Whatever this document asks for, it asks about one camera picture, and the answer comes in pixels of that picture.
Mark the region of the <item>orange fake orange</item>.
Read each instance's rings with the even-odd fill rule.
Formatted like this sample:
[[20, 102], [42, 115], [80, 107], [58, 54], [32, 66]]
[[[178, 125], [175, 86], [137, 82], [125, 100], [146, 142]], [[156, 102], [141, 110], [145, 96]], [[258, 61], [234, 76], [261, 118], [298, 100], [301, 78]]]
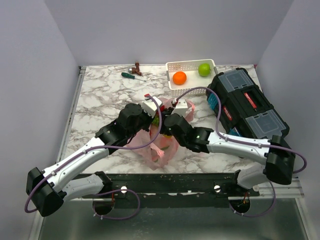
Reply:
[[176, 85], [183, 85], [187, 81], [187, 75], [183, 71], [178, 71], [172, 76], [172, 81]]

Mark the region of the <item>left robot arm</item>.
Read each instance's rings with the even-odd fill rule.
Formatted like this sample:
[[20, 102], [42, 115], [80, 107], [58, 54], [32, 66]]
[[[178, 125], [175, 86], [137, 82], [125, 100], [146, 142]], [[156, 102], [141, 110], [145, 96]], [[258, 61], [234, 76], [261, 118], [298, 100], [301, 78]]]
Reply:
[[154, 118], [161, 116], [162, 102], [148, 98], [142, 104], [129, 103], [111, 123], [103, 126], [83, 147], [60, 162], [27, 174], [24, 210], [32, 213], [29, 204], [43, 217], [48, 217], [69, 200], [85, 197], [113, 197], [118, 192], [126, 193], [125, 187], [116, 187], [102, 171], [87, 177], [77, 176], [85, 169], [112, 155], [117, 150], [127, 150], [128, 144], [141, 130], [147, 131]]

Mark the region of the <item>yellow fake lemon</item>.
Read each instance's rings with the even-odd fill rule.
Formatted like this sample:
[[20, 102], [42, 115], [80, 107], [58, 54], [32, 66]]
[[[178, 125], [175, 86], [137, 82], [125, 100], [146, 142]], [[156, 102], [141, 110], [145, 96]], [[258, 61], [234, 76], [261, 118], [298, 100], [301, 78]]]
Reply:
[[162, 134], [163, 137], [170, 139], [172, 137], [172, 135], [166, 135], [166, 134]]

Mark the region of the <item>pink plastic bag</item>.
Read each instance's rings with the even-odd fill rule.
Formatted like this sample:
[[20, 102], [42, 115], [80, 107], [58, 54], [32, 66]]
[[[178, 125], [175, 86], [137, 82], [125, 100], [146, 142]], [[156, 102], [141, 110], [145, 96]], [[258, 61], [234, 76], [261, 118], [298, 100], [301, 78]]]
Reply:
[[[159, 98], [162, 101], [161, 113], [164, 114], [165, 111], [171, 110], [172, 100], [174, 98]], [[186, 116], [184, 117], [187, 122], [191, 122], [194, 119], [195, 105], [192, 101], [186, 100], [188, 105], [188, 110]], [[149, 143], [158, 131], [158, 127], [151, 125], [149, 132], [145, 130], [140, 130], [134, 137], [133, 140], [129, 140], [126, 147], [138, 147]], [[132, 151], [140, 155], [144, 159], [144, 163], [152, 170], [163, 168], [169, 163], [169, 161], [175, 156], [179, 143], [172, 136], [171, 138], [166, 138], [159, 134], [156, 139], [144, 148], [133, 149]]]

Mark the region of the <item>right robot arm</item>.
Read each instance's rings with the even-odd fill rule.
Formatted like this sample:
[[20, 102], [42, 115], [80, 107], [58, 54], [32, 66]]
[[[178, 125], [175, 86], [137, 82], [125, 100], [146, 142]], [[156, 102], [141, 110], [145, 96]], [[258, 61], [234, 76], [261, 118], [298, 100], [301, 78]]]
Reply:
[[162, 126], [180, 146], [193, 152], [227, 154], [254, 161], [252, 167], [235, 172], [230, 191], [236, 196], [267, 181], [279, 185], [292, 182], [296, 155], [278, 135], [271, 139], [228, 135], [211, 128], [192, 127], [177, 113], [165, 116]]

